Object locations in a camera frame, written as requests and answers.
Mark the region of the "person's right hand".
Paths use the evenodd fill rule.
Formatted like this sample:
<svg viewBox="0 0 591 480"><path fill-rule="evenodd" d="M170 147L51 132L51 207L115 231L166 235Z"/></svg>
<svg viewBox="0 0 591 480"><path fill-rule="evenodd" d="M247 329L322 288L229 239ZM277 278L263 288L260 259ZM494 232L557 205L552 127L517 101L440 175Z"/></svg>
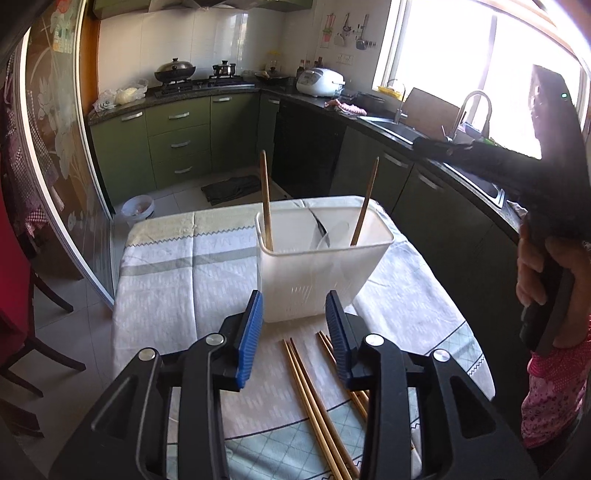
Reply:
<svg viewBox="0 0 591 480"><path fill-rule="evenodd" d="M547 238L546 252L562 267L569 270L575 279L567 314L554 339L553 346L559 349L573 348L588 336L590 317L590 253L582 243L575 240ZM520 227L518 243L518 276L516 294L520 303L528 307L532 303L544 305L546 291L541 282L544 270L544 251L530 240L526 221Z"/></svg>

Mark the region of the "pink right sleeve forearm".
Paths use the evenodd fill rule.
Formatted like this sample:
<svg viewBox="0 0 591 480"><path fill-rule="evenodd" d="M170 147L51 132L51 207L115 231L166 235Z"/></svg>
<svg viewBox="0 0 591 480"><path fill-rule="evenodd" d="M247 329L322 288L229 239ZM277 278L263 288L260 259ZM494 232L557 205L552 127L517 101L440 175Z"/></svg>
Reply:
<svg viewBox="0 0 591 480"><path fill-rule="evenodd" d="M590 320L584 339L568 348L533 353L527 366L529 392L522 403L521 436L526 448L556 438L578 415L590 374Z"/></svg>

